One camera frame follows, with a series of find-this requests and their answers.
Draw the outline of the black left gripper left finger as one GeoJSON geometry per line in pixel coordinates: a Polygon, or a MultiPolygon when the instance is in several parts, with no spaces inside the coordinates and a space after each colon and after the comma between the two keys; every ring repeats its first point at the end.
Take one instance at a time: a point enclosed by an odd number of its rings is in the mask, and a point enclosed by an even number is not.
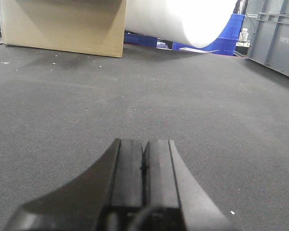
{"type": "Polygon", "coordinates": [[[142,144],[115,139],[102,156],[61,188],[19,206],[6,231],[97,231],[143,205],[142,144]]]}

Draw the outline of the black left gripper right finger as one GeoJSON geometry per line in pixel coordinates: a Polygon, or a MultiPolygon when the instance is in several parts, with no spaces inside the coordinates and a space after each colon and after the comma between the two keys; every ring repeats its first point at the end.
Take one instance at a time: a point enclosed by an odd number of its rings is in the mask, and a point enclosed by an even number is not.
{"type": "Polygon", "coordinates": [[[144,201],[129,231],[232,231],[233,224],[197,183],[174,141],[151,140],[144,158],[144,201]]]}

